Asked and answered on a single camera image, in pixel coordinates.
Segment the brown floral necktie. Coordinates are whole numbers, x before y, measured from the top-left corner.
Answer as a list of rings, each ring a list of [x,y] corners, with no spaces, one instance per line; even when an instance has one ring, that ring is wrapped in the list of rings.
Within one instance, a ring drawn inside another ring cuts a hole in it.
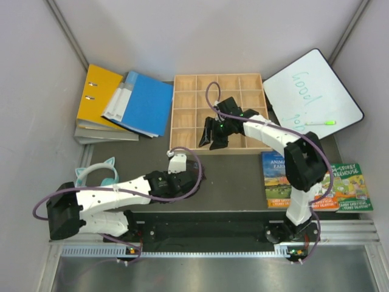
[[[197,161],[187,160],[186,161],[186,170],[193,172],[195,177],[198,177],[201,173],[201,181],[205,181],[207,178],[205,176],[205,169],[203,165],[200,165]]]

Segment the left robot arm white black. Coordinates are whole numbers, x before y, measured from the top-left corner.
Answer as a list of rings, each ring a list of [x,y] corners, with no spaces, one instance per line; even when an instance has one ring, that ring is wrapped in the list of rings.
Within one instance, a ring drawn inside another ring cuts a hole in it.
[[[198,191],[204,178],[198,158],[191,160],[176,153],[170,156],[168,170],[164,172],[153,171],[103,187],[63,184],[46,203],[49,237],[64,240],[87,233],[134,240],[138,227],[133,214],[123,207],[184,200]]]

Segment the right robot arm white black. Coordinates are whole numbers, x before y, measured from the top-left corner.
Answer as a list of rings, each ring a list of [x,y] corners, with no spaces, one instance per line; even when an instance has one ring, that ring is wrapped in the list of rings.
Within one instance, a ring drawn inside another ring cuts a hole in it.
[[[200,146],[210,144],[211,150],[226,148],[230,135],[241,134],[282,155],[286,178],[291,185],[291,201],[283,231],[288,239],[299,240],[311,222],[311,205],[320,183],[331,168],[317,135],[313,132],[300,135],[274,124],[253,109],[243,111],[233,97],[217,101],[210,108],[216,116],[206,118],[204,134],[207,140],[200,142]]]

